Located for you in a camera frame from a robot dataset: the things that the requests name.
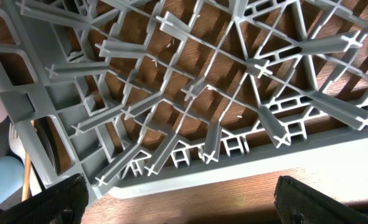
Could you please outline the blue cup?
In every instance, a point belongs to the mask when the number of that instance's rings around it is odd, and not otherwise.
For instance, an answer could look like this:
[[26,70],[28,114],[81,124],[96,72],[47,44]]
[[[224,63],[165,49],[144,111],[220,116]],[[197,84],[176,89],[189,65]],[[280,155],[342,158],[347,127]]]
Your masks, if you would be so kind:
[[24,182],[24,166],[11,156],[0,157],[0,204],[19,190]]

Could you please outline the white plastic fork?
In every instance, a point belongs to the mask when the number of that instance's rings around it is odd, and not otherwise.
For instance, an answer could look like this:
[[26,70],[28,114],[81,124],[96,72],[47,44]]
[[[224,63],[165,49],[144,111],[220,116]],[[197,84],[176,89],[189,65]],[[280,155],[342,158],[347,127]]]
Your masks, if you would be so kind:
[[[25,165],[27,153],[12,123],[9,125],[8,140],[9,140],[9,146],[11,148],[11,151],[15,155],[17,155],[22,160],[23,164]],[[32,196],[35,196],[41,193],[42,191],[38,178],[35,174],[33,165],[30,165],[29,188],[30,188]]]

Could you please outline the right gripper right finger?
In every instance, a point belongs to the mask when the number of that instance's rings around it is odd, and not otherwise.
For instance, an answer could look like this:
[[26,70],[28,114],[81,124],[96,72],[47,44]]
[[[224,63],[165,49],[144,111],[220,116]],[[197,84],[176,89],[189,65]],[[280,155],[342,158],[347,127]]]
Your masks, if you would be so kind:
[[282,223],[368,224],[368,208],[354,210],[288,175],[278,178],[274,198]]

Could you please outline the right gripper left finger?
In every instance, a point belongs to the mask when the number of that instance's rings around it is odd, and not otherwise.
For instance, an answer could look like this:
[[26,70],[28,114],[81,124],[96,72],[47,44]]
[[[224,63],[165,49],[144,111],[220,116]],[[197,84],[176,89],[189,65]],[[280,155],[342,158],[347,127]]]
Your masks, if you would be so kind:
[[80,223],[89,203],[87,181],[74,174],[0,213],[2,223]]

